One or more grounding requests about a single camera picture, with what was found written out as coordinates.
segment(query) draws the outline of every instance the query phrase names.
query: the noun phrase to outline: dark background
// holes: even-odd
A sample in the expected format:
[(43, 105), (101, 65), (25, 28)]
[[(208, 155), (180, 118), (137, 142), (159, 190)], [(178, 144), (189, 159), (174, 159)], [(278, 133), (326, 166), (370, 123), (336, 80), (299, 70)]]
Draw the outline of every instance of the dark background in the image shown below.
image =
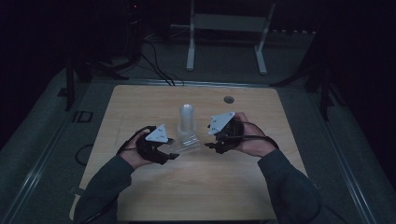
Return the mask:
[[(111, 10), (113, 5), (109, 2), (2, 1), (0, 147), (18, 128), (50, 80), (64, 68), (66, 46), (99, 57), (108, 56), (111, 41), (106, 36), (106, 25), (97, 22), (94, 8)], [(122, 0), (111, 2), (114, 6), (123, 3)], [(163, 35), (169, 24), (189, 24), (190, 1), (136, 2), (145, 2), (142, 15), (145, 25)], [(235, 0), (196, 2), (199, 11), (251, 16), (261, 15), (257, 5), (266, 4)], [(318, 32), (304, 63), (317, 63), (317, 59), (328, 63), (332, 82), (339, 87), (394, 187), (395, 14), (393, 1), (283, 0), (277, 1), (270, 27), (290, 33)], [(68, 42), (72, 37), (76, 42)]]

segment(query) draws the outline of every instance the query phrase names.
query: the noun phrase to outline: gray floor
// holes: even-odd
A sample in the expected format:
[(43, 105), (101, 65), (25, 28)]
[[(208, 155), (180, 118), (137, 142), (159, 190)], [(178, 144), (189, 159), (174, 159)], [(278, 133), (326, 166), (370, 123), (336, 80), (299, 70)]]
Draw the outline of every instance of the gray floor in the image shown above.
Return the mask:
[[(197, 43), (195, 69), (185, 70), (187, 44), (183, 41), (157, 43), (159, 65), (186, 81), (186, 85), (241, 85), (263, 87), (292, 75), (304, 57), (312, 36), (270, 34), (264, 59), (268, 75), (261, 76), (253, 48), (246, 45), (207, 45)], [(149, 46), (144, 54), (153, 60)], [(15, 132), (0, 154), (0, 215), (3, 217), (13, 204), (16, 216), (12, 223), (71, 223), (68, 213), (74, 196), (68, 193), (78, 186), (84, 167), (75, 161), (77, 150), (92, 144), (99, 130), (113, 88), (118, 84), (159, 84), (158, 77), (136, 67), (123, 73), (129, 81), (115, 81), (97, 74), (91, 84), (77, 84), (77, 98), (71, 112), (64, 112), (65, 99), (57, 97), (64, 87), (64, 71), (56, 76), (35, 107)], [(375, 160), (359, 125), (346, 106), (329, 107), (330, 122), (318, 114), (318, 94), (306, 93), (304, 79), (297, 80), (278, 93), (285, 108), (290, 127), (309, 178), (318, 186), (324, 202), (344, 217), (348, 223), (366, 223), (356, 197), (351, 196), (350, 185), (340, 168), (335, 150), (341, 149), (350, 170), (356, 178), (365, 200), (377, 223), (396, 223), (396, 194)], [(71, 122), (75, 111), (93, 112), (92, 122)], [(15, 201), (26, 176), (40, 155), (50, 149), (42, 175), (35, 175), (32, 194), (22, 191)], [(81, 154), (88, 159), (89, 150)], [(343, 223), (329, 213), (333, 223)]]

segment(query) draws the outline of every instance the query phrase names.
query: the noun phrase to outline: hand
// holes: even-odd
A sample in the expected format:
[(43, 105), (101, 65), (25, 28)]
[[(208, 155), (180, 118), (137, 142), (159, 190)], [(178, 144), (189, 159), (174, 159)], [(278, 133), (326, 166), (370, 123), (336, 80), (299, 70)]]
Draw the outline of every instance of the hand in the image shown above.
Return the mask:
[(130, 148), (121, 152), (120, 156), (125, 159), (134, 169), (136, 170), (140, 166), (152, 164), (152, 161), (146, 161), (143, 159), (136, 149), (136, 141), (144, 133), (138, 134), (134, 139), (132, 139), (125, 148)]
[[(248, 118), (246, 117), (245, 113), (235, 113), (236, 120), (241, 122), (249, 122)], [(265, 134), (255, 127), (253, 124), (244, 123), (244, 135), (258, 135), (258, 136), (265, 136)], [(254, 157), (264, 157), (268, 153), (274, 151), (276, 148), (269, 142), (261, 139), (254, 139), (254, 140), (243, 140), (236, 150), (247, 153), (250, 156)]]

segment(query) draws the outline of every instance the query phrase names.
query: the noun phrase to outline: gray sleeve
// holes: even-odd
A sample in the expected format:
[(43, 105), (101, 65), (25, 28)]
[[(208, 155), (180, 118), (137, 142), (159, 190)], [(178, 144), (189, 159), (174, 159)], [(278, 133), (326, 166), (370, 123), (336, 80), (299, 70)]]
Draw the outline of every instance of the gray sleeve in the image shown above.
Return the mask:
[(127, 161), (120, 156), (113, 157), (93, 176), (78, 200), (73, 223), (83, 223), (104, 210), (90, 223), (117, 223), (117, 198), (131, 185), (133, 172), (134, 168)]
[(331, 223), (318, 190), (279, 149), (261, 158), (258, 164), (279, 223)]

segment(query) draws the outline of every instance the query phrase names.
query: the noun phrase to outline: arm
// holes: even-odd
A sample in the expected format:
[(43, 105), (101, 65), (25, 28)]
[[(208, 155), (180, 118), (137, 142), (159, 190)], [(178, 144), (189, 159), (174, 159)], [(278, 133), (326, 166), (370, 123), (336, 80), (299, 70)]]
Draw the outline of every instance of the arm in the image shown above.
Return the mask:
[[(135, 148), (139, 134), (126, 148)], [(117, 223), (117, 198), (131, 185), (131, 174), (151, 161), (143, 160), (136, 150), (125, 150), (103, 166), (85, 189), (76, 205), (73, 223)], [(102, 215), (85, 222), (90, 217)]]
[[(245, 114), (237, 113), (235, 116), (245, 122), (245, 135), (265, 136), (256, 126), (248, 123)], [(247, 140), (237, 150), (261, 158), (258, 164), (265, 176), (279, 223), (330, 223), (318, 191), (304, 174), (290, 164), (279, 149), (264, 140)]]

